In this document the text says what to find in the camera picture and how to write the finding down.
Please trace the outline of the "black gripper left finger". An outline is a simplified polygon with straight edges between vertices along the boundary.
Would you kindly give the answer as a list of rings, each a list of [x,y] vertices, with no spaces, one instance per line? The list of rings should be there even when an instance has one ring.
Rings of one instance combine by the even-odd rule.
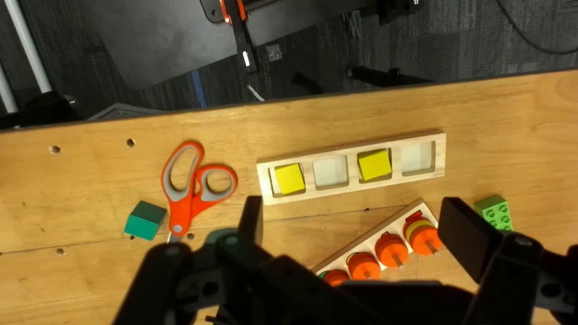
[[[113,325],[191,325],[216,306],[212,325],[378,325],[382,317],[330,286],[290,256],[259,245],[261,196],[245,198],[236,227],[212,230],[200,248],[151,247]]]

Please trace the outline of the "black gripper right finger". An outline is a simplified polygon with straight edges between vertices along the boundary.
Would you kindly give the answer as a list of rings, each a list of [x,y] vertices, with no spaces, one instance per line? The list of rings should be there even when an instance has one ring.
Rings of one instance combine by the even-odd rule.
[[[564,254],[537,239],[498,230],[458,196],[443,196],[438,237],[478,284],[463,325],[530,325],[536,306],[578,325],[578,245]]]

